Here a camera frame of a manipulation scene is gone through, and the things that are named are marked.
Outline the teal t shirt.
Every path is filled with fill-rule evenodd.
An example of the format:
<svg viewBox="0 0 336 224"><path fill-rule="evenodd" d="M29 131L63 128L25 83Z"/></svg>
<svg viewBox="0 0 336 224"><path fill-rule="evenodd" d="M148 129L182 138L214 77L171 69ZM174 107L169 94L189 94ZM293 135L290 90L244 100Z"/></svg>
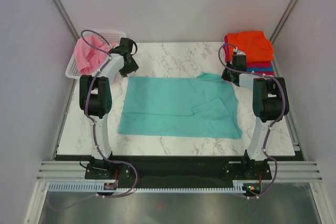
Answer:
<svg viewBox="0 0 336 224"><path fill-rule="evenodd" d="M240 139L238 101L217 74L130 77L118 133Z"/></svg>

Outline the white plastic basket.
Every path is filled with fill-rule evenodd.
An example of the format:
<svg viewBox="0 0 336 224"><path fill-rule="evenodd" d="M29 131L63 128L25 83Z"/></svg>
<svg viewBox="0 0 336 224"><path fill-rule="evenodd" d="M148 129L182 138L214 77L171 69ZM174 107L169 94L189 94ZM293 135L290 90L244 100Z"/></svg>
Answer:
<svg viewBox="0 0 336 224"><path fill-rule="evenodd" d="M107 54L107 58L104 61L104 63L91 75L94 76L96 73L98 73L100 77L107 77L109 78L109 80L113 80L114 76L124 66L123 57L119 55L118 53L110 52L111 49L109 51L103 51L89 44L85 40L85 37L91 36L91 35L95 35L101 38L101 40L103 42L106 42L110 46L111 49L115 49L117 46L119 46L120 39L122 37L126 37L126 33L123 31L114 31L114 30L103 30L103 31L96 32L96 31L86 29L82 32L81 37L80 37L84 40L85 43L87 43L92 48L95 48ZM72 54L70 58L65 74L68 78L72 78L76 80L80 79L80 77L82 76L82 74L77 69L75 58L74 58L74 53Z"/></svg>

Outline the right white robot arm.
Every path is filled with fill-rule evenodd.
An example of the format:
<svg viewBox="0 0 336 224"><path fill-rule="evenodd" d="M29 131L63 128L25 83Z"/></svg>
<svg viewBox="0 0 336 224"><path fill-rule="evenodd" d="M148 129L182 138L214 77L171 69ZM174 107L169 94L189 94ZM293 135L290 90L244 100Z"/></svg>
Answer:
<svg viewBox="0 0 336 224"><path fill-rule="evenodd" d="M252 107L256 124L250 145L244 152L240 164L233 164L235 173L243 178L257 179L268 175L268 142L276 123L289 112L286 82L283 77L267 76L247 72L246 55L234 52L232 60L226 62L222 79L252 91Z"/></svg>

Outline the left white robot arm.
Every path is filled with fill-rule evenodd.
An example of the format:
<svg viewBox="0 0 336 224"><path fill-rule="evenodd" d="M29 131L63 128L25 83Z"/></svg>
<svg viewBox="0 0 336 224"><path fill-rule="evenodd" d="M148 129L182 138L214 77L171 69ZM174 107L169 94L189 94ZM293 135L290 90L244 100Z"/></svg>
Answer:
<svg viewBox="0 0 336 224"><path fill-rule="evenodd" d="M114 47L105 38L91 35L79 39L75 58L82 59L79 79L79 106L87 117L92 136L92 152L85 179L128 178L136 175L133 165L113 158L108 137L108 115L112 108L110 81L117 73L123 77L138 70L133 59L136 43L122 37Z"/></svg>

